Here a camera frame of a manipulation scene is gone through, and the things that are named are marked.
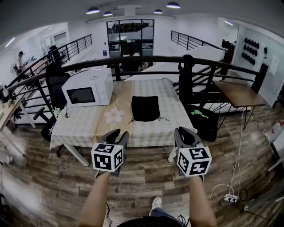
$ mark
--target table leg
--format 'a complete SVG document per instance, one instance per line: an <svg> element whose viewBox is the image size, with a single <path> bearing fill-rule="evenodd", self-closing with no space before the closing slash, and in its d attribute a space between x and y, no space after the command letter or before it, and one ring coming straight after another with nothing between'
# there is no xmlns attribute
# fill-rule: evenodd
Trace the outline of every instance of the table leg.
<svg viewBox="0 0 284 227"><path fill-rule="evenodd" d="M247 120L247 110L248 110L248 109L246 109L246 112L245 112L245 126L244 126L243 130L245 130L245 128L247 127L247 125L248 125L248 123L249 123L249 120L250 120L250 117L251 117L252 114L253 114L254 108L255 108L255 106L253 107L253 110L252 110L252 112L251 112L251 114L250 114L250 116L249 116L249 118L248 118L248 122L246 122L246 120Z"/></svg>
<svg viewBox="0 0 284 227"><path fill-rule="evenodd" d="M25 116L28 118L28 121L31 123L32 127L35 129L36 128L36 125L34 124L34 122L31 120L30 116L28 115L27 111L25 110L22 102L20 101L20 107L23 111L23 113L25 114Z"/></svg>
<svg viewBox="0 0 284 227"><path fill-rule="evenodd" d="M14 142L11 140L11 138L4 132L2 131L3 136L5 137L5 139L17 150L17 152L19 152L22 156L24 156L24 152L22 152L17 146L16 144L14 144Z"/></svg>
<svg viewBox="0 0 284 227"><path fill-rule="evenodd" d="M172 149L172 151L171 151L171 153L170 153L170 156L169 156L169 158L168 158L168 162L173 162L174 161L174 157L176 157L176 150L177 150L177 148L176 148L176 146L173 146L173 149Z"/></svg>
<svg viewBox="0 0 284 227"><path fill-rule="evenodd" d="M221 128L221 126L222 126L222 124L223 124L223 122L224 122L224 120L226 119L227 115L229 114L231 107L232 107L232 105L230 106L230 108L229 108L227 114L224 116L224 119L223 119L222 123L220 124L219 128L217 129L217 132L219 131L219 129Z"/></svg>
<svg viewBox="0 0 284 227"><path fill-rule="evenodd" d="M281 162L284 161L284 156L282 158L280 158L272 167L270 167L268 169L268 172L270 172L271 170L273 170L276 166L278 166Z"/></svg>
<svg viewBox="0 0 284 227"><path fill-rule="evenodd" d="M89 163L83 156L75 149L75 147L64 144L64 146L74 155L84 166L89 166Z"/></svg>

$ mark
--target window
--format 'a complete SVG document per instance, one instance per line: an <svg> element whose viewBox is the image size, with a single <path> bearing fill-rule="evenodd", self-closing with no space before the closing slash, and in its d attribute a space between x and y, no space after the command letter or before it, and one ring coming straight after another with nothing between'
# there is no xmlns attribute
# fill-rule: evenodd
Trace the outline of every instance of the window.
<svg viewBox="0 0 284 227"><path fill-rule="evenodd" d="M118 20L106 26L110 57L153 55L154 20Z"/></svg>

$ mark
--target metal railing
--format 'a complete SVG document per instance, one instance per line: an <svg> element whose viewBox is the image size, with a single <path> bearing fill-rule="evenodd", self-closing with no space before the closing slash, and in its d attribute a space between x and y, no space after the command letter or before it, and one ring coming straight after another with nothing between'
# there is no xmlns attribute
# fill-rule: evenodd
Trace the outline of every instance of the metal railing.
<svg viewBox="0 0 284 227"><path fill-rule="evenodd" d="M37 74L44 72L47 65L51 62L62 61L62 63L64 64L67 61L70 61L71 58L79 54L84 49L87 49L90 45L92 45L92 35L87 35L80 39L74 40L68 44L65 44L57 49L54 49L53 51L50 51L47 55L36 60L32 65L30 65L20 74L18 74L18 76L8 86L13 86L20 80L25 80L27 78L33 77ZM35 86L35 82L25 84L21 88L21 90L14 92L14 95L17 95L18 97L19 94L23 94L23 96L19 98L25 98L26 100L28 100L33 94L32 91L37 90L36 88L33 89Z"/></svg>
<svg viewBox="0 0 284 227"><path fill-rule="evenodd" d="M210 47L214 47L219 50L226 51L225 49L217 47L206 41L203 41L201 39L198 39L198 38L195 38L190 35L186 35L186 34L183 34L177 31L171 31L170 40L177 43L178 45L181 45L182 47L186 48L189 51L197 47L201 47L201 46L210 46Z"/></svg>
<svg viewBox="0 0 284 227"><path fill-rule="evenodd" d="M94 61L86 61L86 62L81 62L81 63L76 63L76 64L72 64L72 65L68 65L68 66L63 66L62 70L63 72L70 72L73 70L80 70L80 69L86 69L86 68L90 68L90 67L95 67L95 66L104 66L104 65L108 65L108 66L113 66L114 67L114 74L113 77L116 78L117 81L121 80L121 76L124 75L146 75L146 74L180 74L179 71L156 71L156 72L139 72L138 69L137 71L133 71L133 72L124 72L121 73L120 69L119 69L119 64L124 63L136 63L136 64L142 64L142 62L170 62L170 63L181 63L184 64L184 58L183 57L165 57L165 56L135 56L135 57L121 57L121 58L110 58L110 59L101 59L101 60L94 60ZM236 80L242 80L242 81L250 81L253 82L252 85L252 89L258 93L260 86L264 80L264 77L266 75L267 72L267 68L266 67L262 67L260 72L256 72L256 71L252 71L249 69L245 69L242 67L237 67L234 65L230 65L230 64L226 64L226 63L222 63L222 62L215 62L215 61L211 61L211 60L206 60L206 59L195 59L195 64L199 64L199 65L207 65L208 67L206 67L204 70L200 71L200 72L193 72L191 75L192 77L200 75L200 76L206 76L206 80L207 83L202 83L202 82L195 82L194 80L192 80L191 82L191 86L204 86L204 89L206 90L206 92L199 92L199 94L207 94L207 96L204 96L204 98L202 100L195 98L197 97L196 94L193 92L193 99L192 99L192 103L220 103L220 102L225 102L226 101L226 97L224 97L221 93L217 93L216 91L214 91L214 95L210 94L210 87L212 86L212 80L214 77L222 77L222 78L233 78ZM245 72L248 74L252 74L252 75L256 75L254 80L251 79L245 79L245 78L239 78L239 77L233 77L233 76L227 76L227 75L221 75L221 74L217 74L215 73L217 69L222 70L223 68L225 69L231 69L231 70L235 70L235 71L240 71L240 72ZM46 95L43 91L43 88L47 87L47 86L41 86L40 84L40 80L41 79L45 79L46 78L46 74L42 73L39 75L35 75L33 77L27 78L15 85L12 85L10 87L8 87L7 89L9 91L14 91L16 88L26 85L27 83L31 83L34 82L36 85L36 89L35 90L39 90L41 93L40 97L35 97L35 98L29 98L26 99L25 101L29 101L29 100L34 100L34 99L38 99L38 98L42 98L44 100L44 104L40 104L40 105L31 105L31 106L26 106L25 108L31 108L31 107L39 107L39 106L47 106L47 110L45 110L44 112L51 112L52 111L52 107L51 107L51 103L48 100L48 96ZM21 94L16 94L13 96L13 98L19 96ZM28 114L36 114L37 112L29 112L27 111Z"/></svg>

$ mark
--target white cable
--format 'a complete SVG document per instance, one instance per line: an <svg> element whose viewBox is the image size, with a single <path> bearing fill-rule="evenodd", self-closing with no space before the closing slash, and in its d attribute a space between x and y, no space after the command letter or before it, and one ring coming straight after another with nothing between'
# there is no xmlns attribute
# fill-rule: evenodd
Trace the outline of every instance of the white cable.
<svg viewBox="0 0 284 227"><path fill-rule="evenodd" d="M217 184L217 185L215 185L215 187L217 187L217 186L227 186L227 187L230 187L230 190L232 189L232 191L233 191L233 195L235 195L234 189L230 185L226 185L226 184ZM211 197L212 197L212 194L213 194L213 191L214 191L215 187L213 187L213 189L211 191L211 195L210 195L210 198L209 198L209 203L211 203Z"/></svg>
<svg viewBox="0 0 284 227"><path fill-rule="evenodd" d="M241 183L240 154L241 154L241 135L242 135L242 131L243 131L243 116L244 116L244 111L243 111L243 113L241 115L241 133L240 133L239 152L238 152L238 156L237 156L237 160L236 160L236 164L235 164L235 167L234 167L234 172L233 172L233 176L232 176L232 180L231 180L231 184L230 184L230 186L232 186L232 182L233 182L236 166L237 166L237 163L238 163L238 169L239 169L238 198L240 197L240 183Z"/></svg>

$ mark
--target microwave door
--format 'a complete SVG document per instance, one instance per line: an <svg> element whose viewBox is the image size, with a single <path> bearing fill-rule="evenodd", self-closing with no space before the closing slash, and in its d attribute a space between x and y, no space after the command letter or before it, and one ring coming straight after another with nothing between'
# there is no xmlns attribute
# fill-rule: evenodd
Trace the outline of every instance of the microwave door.
<svg viewBox="0 0 284 227"><path fill-rule="evenodd" d="M84 87L67 90L71 105L74 106L93 106L100 105L100 100L93 87Z"/></svg>

